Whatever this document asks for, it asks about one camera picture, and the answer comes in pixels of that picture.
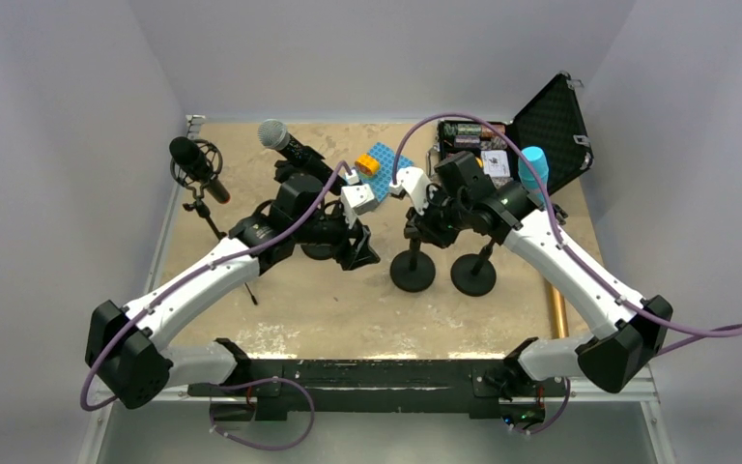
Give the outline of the black round-base mic stand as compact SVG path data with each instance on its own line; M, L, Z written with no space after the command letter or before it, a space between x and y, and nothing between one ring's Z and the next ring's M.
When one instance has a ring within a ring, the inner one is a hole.
M422 292L433 284L436 267L434 261L421 250L420 232L410 219L404 227L404 237L409 241L409 248L392 259L389 276L400 290Z

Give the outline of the blue handheld microphone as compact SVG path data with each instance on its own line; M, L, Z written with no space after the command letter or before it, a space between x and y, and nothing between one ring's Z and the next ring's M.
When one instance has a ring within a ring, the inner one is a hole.
M518 173L521 184L545 203L542 189L546 189L549 179L549 165L544 150L538 146L528 146L522 150L528 163L518 162Z

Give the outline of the gold handheld microphone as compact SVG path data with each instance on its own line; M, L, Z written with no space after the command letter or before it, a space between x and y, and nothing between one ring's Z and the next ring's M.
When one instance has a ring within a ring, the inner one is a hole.
M550 283L546 283L549 304L552 313L553 330L556 338L565 338L569 335L566 301L563 295Z

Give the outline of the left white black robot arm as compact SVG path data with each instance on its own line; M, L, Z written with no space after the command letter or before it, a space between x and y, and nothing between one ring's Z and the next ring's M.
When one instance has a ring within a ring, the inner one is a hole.
M214 384L236 395L248 386L245 355L216 341L193 349L173 349L175 336L232 290L290 257L297 245L326 246L345 271L380 258L370 246L370 230L359 216L373 209L373 190L360 183L340 190L331 213L321 201L327 184L294 174L276 197L241 219L228 236L188 269L125 305L99 304L91 314L85 362L90 368L80 406L96 411L115 400L139 408L162 390L198 383Z

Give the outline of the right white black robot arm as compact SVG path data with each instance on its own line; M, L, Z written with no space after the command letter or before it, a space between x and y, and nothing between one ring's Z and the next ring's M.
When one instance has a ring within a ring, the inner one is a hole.
M437 164L434 185L420 168L401 168L389 183L408 197L408 225L418 239L448 247L470 229L529 263L587 323L589 334L555 340L529 338L504 359L499 388L506 396L529 392L553 377L585 377L618 393L661 350L669 302L645 298L598 264L559 227L534 193L510 181L496 187L475 156L464 153Z

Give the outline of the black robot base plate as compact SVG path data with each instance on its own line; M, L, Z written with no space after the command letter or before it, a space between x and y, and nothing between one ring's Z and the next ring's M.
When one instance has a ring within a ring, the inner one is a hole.
M221 385L193 384L214 418L232 421L222 403L237 400L257 421L284 421L291 413L461 414L472 420L507 417L536 424L553 412L568 388L555 380L531 381L503 357L494 359L256 359L237 344L238 366Z

